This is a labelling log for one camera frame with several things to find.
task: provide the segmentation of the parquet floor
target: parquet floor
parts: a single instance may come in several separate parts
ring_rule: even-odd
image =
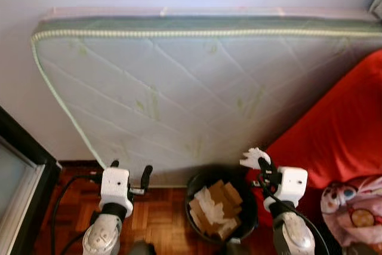
[[[58,193],[69,179],[76,174],[101,171],[96,168],[64,168],[60,181],[53,193],[50,206],[41,226],[33,254],[50,254],[50,219]],[[87,180],[75,181],[63,197],[56,217],[56,254],[60,254],[66,243],[85,230],[91,214],[98,210],[100,185]],[[134,241],[145,239],[154,244],[161,254],[216,254],[219,247],[203,241],[187,222],[184,210],[184,189],[150,189],[145,196],[134,198],[133,215],[124,221],[119,254],[127,254]],[[253,255],[276,254],[270,228],[256,229],[242,242]],[[79,240],[66,253],[82,254]]]

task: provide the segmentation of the red cushion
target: red cushion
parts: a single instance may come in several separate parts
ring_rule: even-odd
[[[311,188],[381,174],[382,50],[361,61],[267,153],[276,166],[307,169]],[[260,192],[257,197],[262,202]],[[269,215],[259,210],[269,224]]]

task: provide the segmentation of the black trash can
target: black trash can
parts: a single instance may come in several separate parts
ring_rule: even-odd
[[[243,203],[241,204],[242,211],[239,214],[242,224],[226,239],[226,241],[229,241],[231,238],[244,239],[258,226],[256,200],[248,184],[245,182],[244,176],[245,173],[243,173],[240,168],[214,165],[204,168],[202,172],[193,176],[189,180],[186,194],[186,214],[192,228],[194,228],[203,239],[215,244],[224,244],[224,241],[218,236],[209,237],[207,234],[202,234],[202,232],[200,232],[190,215],[189,202],[194,199],[194,194],[204,186],[210,187],[220,179],[222,179],[224,183],[230,182],[243,199]]]

